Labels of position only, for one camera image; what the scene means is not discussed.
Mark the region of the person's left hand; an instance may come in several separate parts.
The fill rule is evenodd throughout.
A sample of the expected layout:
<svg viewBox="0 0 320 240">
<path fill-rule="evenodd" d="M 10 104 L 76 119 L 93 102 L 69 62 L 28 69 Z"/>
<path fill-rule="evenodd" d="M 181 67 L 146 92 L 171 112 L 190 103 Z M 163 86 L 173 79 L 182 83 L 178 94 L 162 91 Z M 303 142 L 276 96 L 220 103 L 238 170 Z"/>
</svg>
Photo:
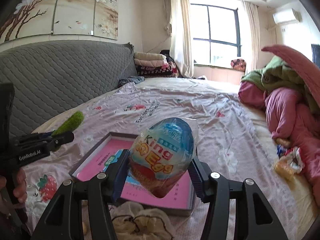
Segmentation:
<svg viewBox="0 0 320 240">
<path fill-rule="evenodd" d="M 27 199 L 27 185 L 26 185 L 26 175 L 23 168 L 20 168 L 16 173 L 16 186 L 12 190 L 13 200 L 12 203 L 15 206 L 24 204 Z"/>
</svg>

